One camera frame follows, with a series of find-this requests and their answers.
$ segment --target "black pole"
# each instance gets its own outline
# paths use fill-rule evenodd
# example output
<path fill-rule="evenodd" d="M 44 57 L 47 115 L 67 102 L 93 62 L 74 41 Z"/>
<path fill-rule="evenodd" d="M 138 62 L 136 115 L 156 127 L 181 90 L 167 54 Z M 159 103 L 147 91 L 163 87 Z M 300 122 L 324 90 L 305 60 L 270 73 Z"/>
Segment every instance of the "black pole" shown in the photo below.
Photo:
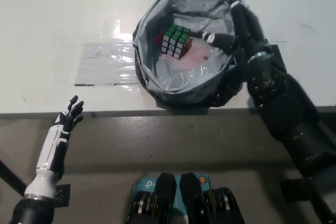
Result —
<path fill-rule="evenodd" d="M 2 161 L 0 160 L 0 178 L 16 190 L 18 194 L 24 197 L 27 185 L 16 176 Z"/>

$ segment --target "white robotic hand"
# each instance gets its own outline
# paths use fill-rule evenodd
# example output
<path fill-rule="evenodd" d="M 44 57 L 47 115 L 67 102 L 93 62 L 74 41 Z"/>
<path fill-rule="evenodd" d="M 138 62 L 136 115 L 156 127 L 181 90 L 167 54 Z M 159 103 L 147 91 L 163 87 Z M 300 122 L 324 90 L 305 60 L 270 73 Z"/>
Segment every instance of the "white robotic hand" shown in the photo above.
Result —
<path fill-rule="evenodd" d="M 25 191 L 25 198 L 39 200 L 56 199 L 56 183 L 64 173 L 64 158 L 69 144 L 70 133 L 83 120 L 80 113 L 84 102 L 75 105 L 78 96 L 70 100 L 49 129 L 36 166 L 36 177 Z"/>

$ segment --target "teal box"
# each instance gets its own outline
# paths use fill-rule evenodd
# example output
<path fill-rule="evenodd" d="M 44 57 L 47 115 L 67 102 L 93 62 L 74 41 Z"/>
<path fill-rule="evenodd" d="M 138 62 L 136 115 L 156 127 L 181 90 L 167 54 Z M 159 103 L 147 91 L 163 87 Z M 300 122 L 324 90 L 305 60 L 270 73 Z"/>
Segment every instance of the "teal box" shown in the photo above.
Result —
<path fill-rule="evenodd" d="M 201 188 L 203 191 L 210 190 L 210 182 L 209 176 L 207 174 L 196 174 L 199 183 L 201 184 Z M 141 178 L 138 183 L 133 185 L 132 188 L 132 198 L 136 196 L 139 191 L 150 191 L 154 192 L 154 187 L 156 183 L 157 177 L 152 178 Z M 175 194 L 175 201 L 173 205 L 172 217 L 175 216 L 186 216 L 187 211 L 185 210 L 185 206 L 183 204 L 181 190 L 180 190 L 180 180 L 181 176 L 175 176 L 176 180 L 176 194 Z"/>

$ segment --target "gray floor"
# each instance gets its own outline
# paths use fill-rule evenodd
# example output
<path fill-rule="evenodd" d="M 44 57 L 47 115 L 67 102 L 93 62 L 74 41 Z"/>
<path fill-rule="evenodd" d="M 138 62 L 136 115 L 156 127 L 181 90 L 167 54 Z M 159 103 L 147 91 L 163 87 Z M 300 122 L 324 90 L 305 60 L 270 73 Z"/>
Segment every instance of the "gray floor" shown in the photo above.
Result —
<path fill-rule="evenodd" d="M 0 157 L 26 182 L 51 124 L 0 121 Z M 308 202 L 285 203 L 279 182 L 300 175 L 257 115 L 85 119 L 65 164 L 70 206 L 56 210 L 56 224 L 124 223 L 132 185 L 161 171 L 209 173 L 212 188 L 234 192 L 246 223 L 319 223 Z M 19 199 L 0 181 L 0 223 Z"/>

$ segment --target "robotic arm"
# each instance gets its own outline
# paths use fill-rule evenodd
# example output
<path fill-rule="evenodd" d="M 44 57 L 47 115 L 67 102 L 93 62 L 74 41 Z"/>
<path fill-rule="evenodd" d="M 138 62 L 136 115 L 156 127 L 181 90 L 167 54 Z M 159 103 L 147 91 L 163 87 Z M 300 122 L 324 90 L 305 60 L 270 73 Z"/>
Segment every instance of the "robotic arm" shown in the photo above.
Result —
<path fill-rule="evenodd" d="M 80 113 L 84 103 L 75 105 L 77 100 L 77 96 L 71 99 L 68 107 L 59 113 L 49 129 L 37 162 L 36 177 L 26 188 L 24 198 L 15 206 L 12 224 L 52 223 L 57 197 L 56 183 L 64 173 L 70 133 L 83 120 Z"/>
<path fill-rule="evenodd" d="M 236 35 L 232 50 L 240 46 L 245 51 L 247 87 L 257 111 L 304 177 L 308 199 L 322 223 L 335 223 L 336 139 L 325 132 L 300 84 L 277 64 L 258 18 L 242 0 L 227 1 Z"/>

